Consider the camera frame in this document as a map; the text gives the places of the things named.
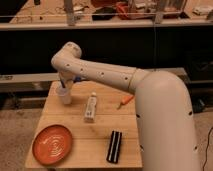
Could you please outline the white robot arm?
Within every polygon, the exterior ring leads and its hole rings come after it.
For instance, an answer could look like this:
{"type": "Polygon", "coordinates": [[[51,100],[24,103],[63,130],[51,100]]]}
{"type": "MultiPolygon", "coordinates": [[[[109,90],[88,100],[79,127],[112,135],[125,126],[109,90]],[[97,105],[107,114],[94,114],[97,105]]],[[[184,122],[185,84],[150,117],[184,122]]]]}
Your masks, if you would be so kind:
{"type": "Polygon", "coordinates": [[[51,59],[62,80],[82,76],[135,96],[143,171],[201,171],[188,89],[175,74],[86,61],[66,43],[51,59]]]}

